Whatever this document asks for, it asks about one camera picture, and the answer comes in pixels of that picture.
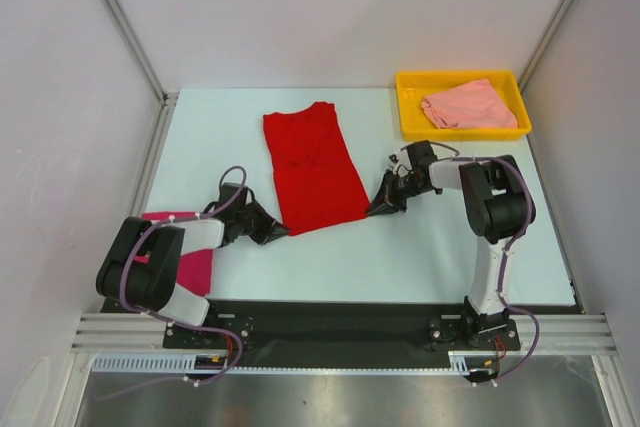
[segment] magenta cloth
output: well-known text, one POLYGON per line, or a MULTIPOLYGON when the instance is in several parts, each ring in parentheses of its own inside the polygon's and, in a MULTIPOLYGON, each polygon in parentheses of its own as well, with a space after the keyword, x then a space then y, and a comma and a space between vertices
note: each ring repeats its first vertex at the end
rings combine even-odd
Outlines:
MULTIPOLYGON (((195 212, 149 212, 142 214, 145 220, 166 220, 170 215, 191 217, 195 212)), ((189 292, 204 297, 211 292, 213 275, 213 249, 203 249, 180 256, 176 283, 189 292)))
POLYGON ((427 95, 422 110, 439 129, 516 129, 518 121, 489 80, 427 95))

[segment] folded pink cloth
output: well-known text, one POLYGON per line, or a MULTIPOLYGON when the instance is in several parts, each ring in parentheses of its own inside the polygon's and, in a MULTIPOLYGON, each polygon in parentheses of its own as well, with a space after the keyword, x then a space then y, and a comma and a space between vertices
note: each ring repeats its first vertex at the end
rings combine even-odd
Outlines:
POLYGON ((518 121, 487 79, 427 95, 422 110, 439 129, 516 129, 518 121))

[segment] yellow plastic tray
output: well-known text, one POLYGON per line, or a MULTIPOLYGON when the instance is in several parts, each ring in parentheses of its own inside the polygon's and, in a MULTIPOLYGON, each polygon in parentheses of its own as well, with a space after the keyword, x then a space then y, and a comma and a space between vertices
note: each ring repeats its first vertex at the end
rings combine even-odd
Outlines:
POLYGON ((400 128, 405 140, 516 140, 531 132, 529 114, 518 83, 508 70, 469 70, 451 72, 399 72, 396 94, 400 128), (425 95, 441 92, 478 79, 489 79, 509 110, 518 120, 517 129, 438 129, 422 111, 425 95))

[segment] white table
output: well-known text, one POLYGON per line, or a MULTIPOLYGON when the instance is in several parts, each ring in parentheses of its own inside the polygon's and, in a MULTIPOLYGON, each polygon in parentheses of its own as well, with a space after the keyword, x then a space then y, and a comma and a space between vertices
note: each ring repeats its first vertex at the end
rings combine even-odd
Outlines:
MULTIPOLYGON (((400 136, 392 89, 222 89, 180 93, 147 211, 199 210, 217 198, 233 164, 274 217, 280 210, 262 115, 333 102, 370 198, 400 136)), ((453 143, 465 155, 515 157, 537 218, 518 243, 510 300, 573 305, 574 297, 526 139, 453 143)), ((436 148, 436 153, 447 152, 436 148)), ((381 216, 258 246, 248 238, 215 253, 212 298, 279 301, 457 303, 473 280, 476 239, 460 192, 423 194, 405 214, 381 216)))

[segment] white wall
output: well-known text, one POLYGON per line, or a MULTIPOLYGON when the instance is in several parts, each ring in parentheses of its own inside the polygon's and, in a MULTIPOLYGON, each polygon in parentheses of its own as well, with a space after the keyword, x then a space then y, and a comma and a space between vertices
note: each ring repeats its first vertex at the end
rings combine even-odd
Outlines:
POLYGON ((640 0, 578 0, 526 89, 535 152, 591 312, 640 398, 640 0))
POLYGON ((42 356, 49 411, 158 106, 100 0, 0 0, 0 12, 2 418, 42 356))
POLYGON ((387 87, 522 72, 559 0, 121 0, 163 85, 387 87))

